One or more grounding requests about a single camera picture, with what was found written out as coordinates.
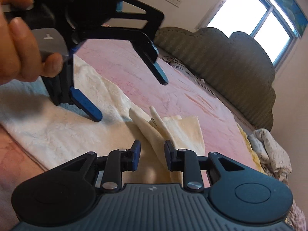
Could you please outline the left hand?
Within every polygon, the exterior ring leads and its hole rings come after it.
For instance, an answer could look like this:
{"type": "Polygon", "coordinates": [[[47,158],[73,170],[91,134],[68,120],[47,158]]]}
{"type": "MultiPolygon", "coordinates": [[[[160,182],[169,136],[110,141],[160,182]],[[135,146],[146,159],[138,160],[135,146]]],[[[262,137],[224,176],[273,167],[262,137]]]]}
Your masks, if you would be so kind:
{"type": "Polygon", "coordinates": [[[39,76],[55,77],[62,67],[63,59],[59,53],[48,56],[43,62],[28,25],[20,17],[7,22],[1,11],[1,85],[14,79],[34,82],[39,76]]]}

